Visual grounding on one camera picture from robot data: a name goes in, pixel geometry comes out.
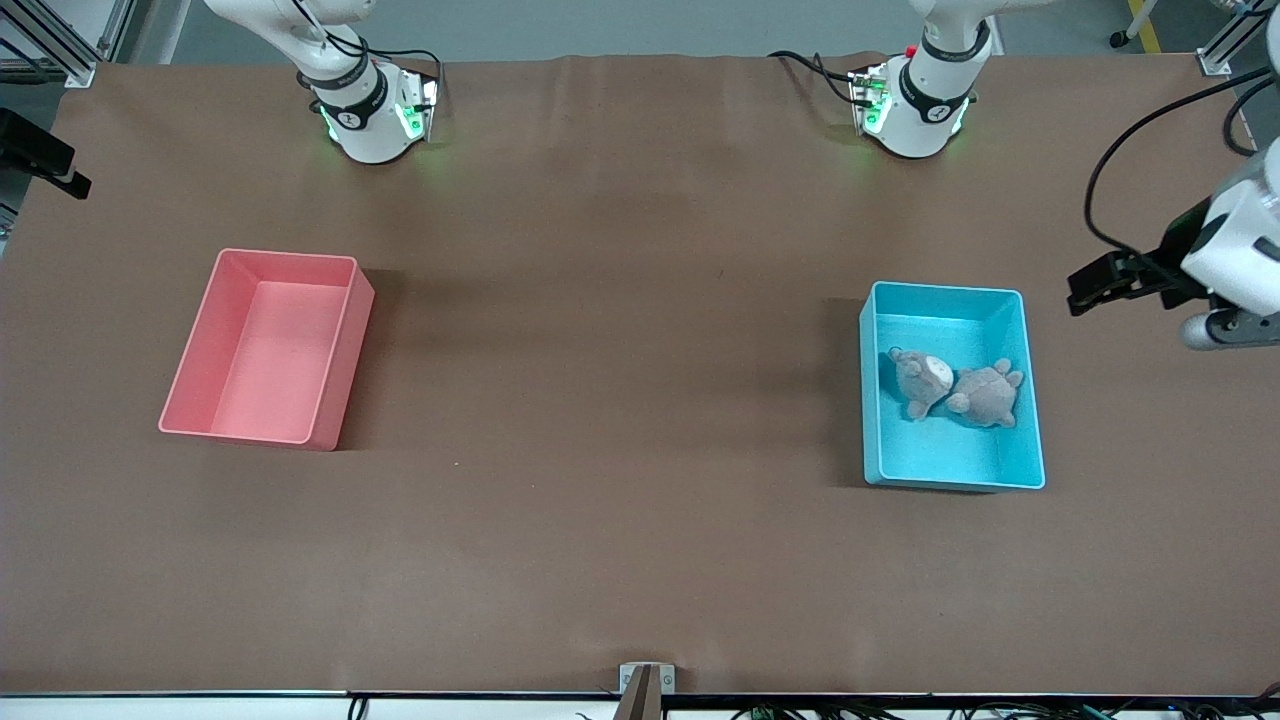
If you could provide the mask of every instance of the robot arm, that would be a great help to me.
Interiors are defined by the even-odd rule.
[[[960,131],[973,82],[991,56],[991,15],[1053,0],[909,0],[924,18],[919,50],[854,77],[854,122],[890,152],[927,158]]]
[[[1280,55],[1280,24],[1267,26]],[[1192,350],[1280,345],[1280,141],[1251,158],[1217,191],[1184,213],[1160,247],[1114,251],[1069,278],[1073,315],[1114,300],[1160,293],[1165,309],[1192,300],[1208,311],[1183,323]]]
[[[205,0],[218,15],[266,40],[298,67],[320,100],[329,137],[353,160],[387,163],[426,138],[435,78],[372,58],[347,23],[376,0]]]
[[[1055,0],[909,0],[924,18],[924,36],[934,47],[964,53],[978,40],[978,28],[992,15],[1038,8]]]

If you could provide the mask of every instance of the brown table surface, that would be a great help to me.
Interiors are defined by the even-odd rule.
[[[846,63],[837,63],[845,67]],[[360,167],[287,67],[104,67],[0,263],[0,688],[1248,693],[1280,669],[1280,379],[1156,300],[1068,316],[1102,150],[1189,56],[1000,58],[938,158],[776,60],[449,70]],[[1228,96],[1134,138],[1153,247],[1238,165]],[[156,420],[221,247],[351,254],[378,299],[338,452]],[[861,480],[872,282],[1027,299],[1048,486]]]

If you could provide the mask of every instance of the gray plush toy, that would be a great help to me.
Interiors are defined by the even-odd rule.
[[[1018,400],[1018,386],[1023,384],[1023,373],[1010,373],[1011,366],[1012,363],[1002,357],[992,368],[960,370],[960,380],[955,393],[947,398],[947,407],[983,428],[1014,427],[1014,401]]]
[[[897,387],[909,401],[906,414],[913,420],[923,420],[937,401],[947,396],[955,374],[942,360],[915,350],[895,347],[888,356],[897,366]]]

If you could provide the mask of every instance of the light blue plastic box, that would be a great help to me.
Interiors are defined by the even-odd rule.
[[[972,492],[1044,487],[1027,313],[1018,291],[878,282],[859,325],[867,482]],[[1009,357],[1027,375],[1014,404],[1018,425],[977,428],[945,401],[928,418],[911,420],[891,347],[936,355],[957,375]]]

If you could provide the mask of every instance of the pink bin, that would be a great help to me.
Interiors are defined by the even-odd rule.
[[[355,258],[223,250],[160,432],[333,450],[372,305]]]

